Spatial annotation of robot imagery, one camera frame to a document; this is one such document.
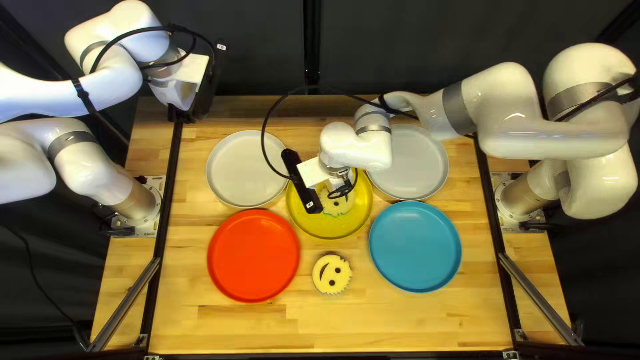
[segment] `black power cord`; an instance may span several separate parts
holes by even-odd
[[[185,33],[185,34],[189,34],[192,36],[192,38],[194,38],[194,40],[192,41],[191,47],[189,48],[189,51],[185,52],[184,55],[182,55],[180,58],[173,60],[173,61],[169,61],[166,63],[157,63],[157,64],[151,64],[151,65],[146,65],[144,67],[142,67],[141,69],[150,69],[152,67],[165,67],[165,66],[170,66],[170,65],[174,65],[179,63],[180,61],[184,60],[187,56],[189,56],[191,54],[191,52],[193,51],[193,49],[195,48],[195,38],[199,38],[201,40],[203,40],[204,42],[207,43],[207,45],[209,46],[209,49],[211,50],[211,56],[213,57],[213,52],[214,52],[214,45],[211,41],[209,41],[209,39],[205,38],[202,34],[199,34],[195,31],[191,31],[187,28],[184,28],[182,26],[179,25],[175,25],[175,24],[170,24],[168,26],[151,26],[149,28],[140,28],[140,29],[135,29],[135,30],[131,30],[128,31],[124,34],[118,35],[117,37],[113,38],[111,41],[109,41],[98,53],[98,56],[95,58],[95,60],[93,61],[93,65],[91,66],[91,70],[89,70],[89,74],[91,74],[92,72],[95,72],[96,69],[98,68],[98,64],[100,63],[100,61],[102,60],[102,58],[104,57],[104,55],[107,53],[107,51],[109,51],[109,49],[111,49],[111,47],[113,47],[115,44],[117,44],[119,41],[121,41],[122,39],[125,39],[131,35],[135,35],[135,34],[140,34],[140,33],[146,33],[149,31],[167,31],[169,33],[174,33],[176,31],[180,32],[180,33]]]
[[[341,187],[335,189],[334,191],[326,194],[327,199],[339,199],[343,196],[346,196],[353,189],[356,188],[356,184],[358,183],[358,169],[355,169],[356,174],[353,176],[353,184],[351,186],[342,185]]]
[[[29,242],[27,241],[27,239],[23,235],[18,233],[16,230],[11,228],[10,226],[3,225],[3,227],[7,229],[10,233],[12,233],[16,238],[20,239],[23,242],[24,248],[27,252],[27,260],[29,261],[29,271],[31,272],[31,277],[33,278],[33,282],[35,283],[38,290],[40,290],[42,295],[44,295],[44,297],[51,303],[51,305],[53,305],[62,316],[64,316],[65,318],[67,318],[67,320],[69,320],[69,322],[73,326],[73,329],[74,329],[73,333],[74,333],[74,337],[76,338],[76,341],[80,344],[80,346],[83,349],[86,350],[86,348],[89,346],[89,341],[86,338],[86,336],[84,336],[84,333],[82,332],[82,329],[80,328],[80,326],[71,318],[71,316],[69,316],[66,312],[64,312],[64,310],[60,308],[58,303],[56,303],[51,298],[51,296],[49,296],[49,294],[44,290],[44,288],[42,288],[42,285],[40,284],[40,281],[38,280],[38,277],[36,276],[36,273],[33,270],[33,260],[31,259],[32,258],[31,247],[29,246]]]
[[[278,106],[280,106],[280,104],[282,104],[282,102],[288,98],[290,95],[293,95],[297,92],[299,92],[300,90],[311,90],[311,89],[319,89],[319,90],[326,90],[329,94],[338,94],[338,95],[344,95],[346,97],[350,97],[354,100],[360,101],[360,102],[364,102],[365,104],[369,104],[371,106],[375,106],[377,108],[383,109],[388,113],[393,113],[394,115],[404,115],[408,118],[414,119],[414,120],[420,120],[420,118],[418,118],[415,115],[406,113],[404,111],[400,111],[400,110],[395,110],[395,109],[391,109],[387,106],[386,102],[384,101],[384,95],[381,95],[378,99],[380,100],[381,104],[376,104],[375,102],[369,101],[367,99],[364,99],[362,97],[359,96],[355,96],[355,95],[351,95],[347,92],[344,92],[342,90],[337,90],[334,88],[330,88],[330,87],[326,87],[326,86],[319,86],[319,85],[308,85],[308,86],[300,86],[298,88],[295,88],[289,92],[287,92],[286,95],[281,96],[280,98],[278,98],[278,100],[276,100],[276,102],[274,102],[274,104],[272,105],[272,107],[269,109],[269,111],[267,112],[267,115],[264,117],[264,121],[262,122],[262,131],[260,132],[260,146],[262,147],[262,155],[264,156],[264,161],[266,161],[267,165],[269,165],[269,168],[276,174],[278,174],[278,176],[280,177],[284,177],[285,179],[291,180],[291,176],[287,176],[281,172],[279,172],[274,166],[273,164],[271,164],[271,162],[269,161],[269,157],[267,156],[267,151],[264,148],[264,133],[266,132],[266,128],[267,128],[267,122],[269,121],[269,118],[273,115],[273,112],[278,108]],[[471,135],[465,135],[468,138],[473,138],[473,136]],[[353,184],[351,186],[349,186],[348,189],[343,189],[343,187],[341,186],[340,188],[337,188],[336,190],[330,192],[327,197],[329,199],[338,199],[339,197],[343,197],[345,195],[347,195],[348,193],[350,193],[353,188],[355,188],[356,183],[358,182],[358,170],[356,170],[356,174],[355,177],[353,179]]]
[[[598,93],[598,95],[595,95],[593,97],[591,97],[590,99],[588,99],[587,101],[579,104],[578,106],[574,107],[573,109],[571,109],[570,111],[567,111],[564,115],[558,117],[557,119],[555,119],[554,121],[565,121],[566,119],[576,115],[577,113],[581,112],[582,110],[584,110],[587,106],[593,104],[594,102],[602,99],[603,97],[605,97],[606,95],[610,94],[611,92],[613,92],[614,90],[628,84],[628,83],[633,83],[634,85],[638,85],[639,82],[639,73],[636,72],[633,76],[631,76],[630,78],[624,79],[622,81],[619,81],[613,85],[611,85],[610,87],[606,88],[605,90],[602,90],[601,92]]]

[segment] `metal mounting plate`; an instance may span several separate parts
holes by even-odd
[[[513,180],[512,174],[521,174],[519,172],[491,172],[491,182],[495,191],[499,191],[502,183],[509,183]],[[500,204],[496,202],[498,207],[498,220],[500,220],[500,228],[502,233],[544,233],[544,230],[521,230],[520,221],[528,220],[532,223],[544,223],[546,221],[545,214],[542,209],[538,209],[530,214],[531,218],[517,220],[515,218],[509,218],[500,212]]]
[[[135,233],[127,236],[113,236],[114,238],[155,238],[158,223],[160,219],[160,205],[164,195],[164,181],[166,176],[145,176],[147,183],[143,186],[148,188],[156,197],[156,208],[148,219],[137,220],[134,223],[129,221],[122,215],[117,215],[111,219],[112,229],[124,229],[127,227],[134,227]]]

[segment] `black metal pole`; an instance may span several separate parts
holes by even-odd
[[[499,254],[506,252],[504,249],[504,240],[502,239],[502,229],[498,220],[498,209],[493,202],[493,184],[491,182],[491,172],[486,154],[480,149],[478,133],[475,133],[474,144],[476,146],[476,158],[478,161],[478,171],[480,172],[480,182],[484,195],[484,205],[486,206],[486,216],[489,220],[489,228],[491,230],[491,238],[493,240],[493,251],[495,254],[495,265],[498,268],[498,276],[500,278],[500,286],[502,288],[502,298],[504,299],[504,307],[507,312],[507,321],[511,332],[511,341],[514,346],[517,342],[515,334],[516,329],[521,329],[520,315],[518,315],[518,305],[516,296],[513,292],[513,283],[511,276],[500,265]]]
[[[156,311],[156,300],[158,286],[160,285],[160,274],[162,272],[162,261],[164,256],[164,245],[166,243],[166,232],[169,227],[169,214],[171,212],[171,202],[173,198],[173,188],[175,185],[175,174],[178,167],[178,154],[180,153],[180,140],[182,138],[182,123],[176,122],[173,125],[173,136],[171,138],[171,150],[169,151],[169,164],[166,169],[166,179],[164,184],[164,196],[160,209],[160,221],[156,236],[156,247],[154,248],[154,258],[159,258],[159,268],[156,274],[149,281],[147,288],[147,298],[145,299],[145,310],[142,315],[140,334],[147,335],[145,350],[148,350],[151,328],[154,322]]]
[[[305,85],[307,86],[320,83],[321,10],[321,0],[304,0],[302,3]],[[319,94],[318,90],[307,91],[308,94]]]

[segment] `butcher block tabletop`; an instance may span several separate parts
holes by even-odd
[[[260,304],[243,304],[220,293],[207,272],[207,247],[220,224],[241,209],[216,198],[207,184],[205,164],[224,137],[260,129],[276,99],[217,97],[206,119],[184,125],[149,352],[413,352],[511,347],[474,143],[469,138],[443,143],[449,176],[440,191],[424,200],[451,219],[462,243],[460,269],[444,288],[408,293],[378,273],[369,255],[367,235],[380,211],[398,200],[374,189],[371,217],[357,233],[341,240],[321,240],[296,228],[300,267],[281,294]],[[352,124],[359,105],[332,95],[292,96],[269,121],[267,132],[305,161],[317,156],[322,128],[335,121]],[[396,117],[392,123],[417,122]],[[166,174],[172,129],[162,104],[151,97],[140,98],[126,169],[134,176]],[[490,158],[489,164],[491,171],[524,172],[529,168],[526,160]],[[290,219],[284,192],[262,208]],[[152,257],[154,242],[111,239],[92,337]],[[508,255],[568,322],[546,233],[505,234],[504,242]],[[341,295],[319,293],[311,279],[315,261],[327,252],[346,258],[353,270]],[[515,283],[514,287],[522,327],[530,339],[561,343],[524,292]],[[145,293],[108,348],[133,344],[140,333],[144,300]]]

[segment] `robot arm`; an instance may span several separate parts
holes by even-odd
[[[139,65],[175,60],[184,51],[171,45],[165,31],[131,35],[111,47],[97,70],[89,74],[100,50],[116,36],[131,30],[161,26],[151,9],[141,1],[126,0],[110,11],[67,32],[65,45],[87,75],[79,78],[96,110],[108,108],[133,96],[142,85]],[[190,54],[169,67],[145,70],[150,87],[163,104],[188,110],[205,73],[209,57]],[[26,113],[59,117],[87,114],[71,80],[42,81],[19,74],[0,63],[0,81],[11,84],[0,89],[0,122]]]
[[[161,24],[151,9],[141,1],[126,0],[69,30],[65,45],[86,74],[77,80],[79,85],[72,80],[32,79],[0,63],[0,82],[6,85],[0,87],[0,123],[27,113],[58,116],[0,124],[0,204],[51,191],[56,184],[51,162],[72,191],[108,206],[129,225],[153,220],[159,205],[156,196],[115,165],[81,121],[67,118],[88,113],[77,88],[87,92],[91,105],[101,110],[138,91],[143,82],[140,66],[174,61],[185,54],[171,44],[167,32],[141,32],[109,48],[90,73],[112,39],[152,26]],[[189,54],[176,64],[151,67],[144,73],[162,103],[186,111],[192,105],[204,106],[207,96],[211,100],[211,87],[202,103],[196,100],[200,83],[212,84],[211,64],[208,56]]]
[[[543,93],[549,115],[555,119],[635,73],[633,63],[611,46],[570,47],[545,71]],[[624,86],[618,95],[631,91]],[[569,121],[548,121],[543,118],[531,76],[516,63],[490,67],[426,97],[392,92],[384,99],[391,108],[414,110],[435,140],[475,131],[489,155],[550,159],[552,162],[545,165],[543,161],[537,170],[532,169],[528,180],[524,176],[514,182],[527,182],[527,186],[504,190],[512,199],[510,215],[518,212],[526,219],[545,202],[560,199],[570,216],[602,217],[620,209],[636,190],[637,174],[627,139],[633,121],[630,117],[637,116],[640,100],[623,106],[615,97],[604,98]],[[339,184],[327,168],[388,168],[392,161],[387,133],[391,116],[367,104],[356,112],[356,131],[344,123],[327,125],[321,134],[319,157],[298,165],[305,185],[324,179],[334,187]],[[550,168],[564,169],[566,181],[559,181],[562,171]]]

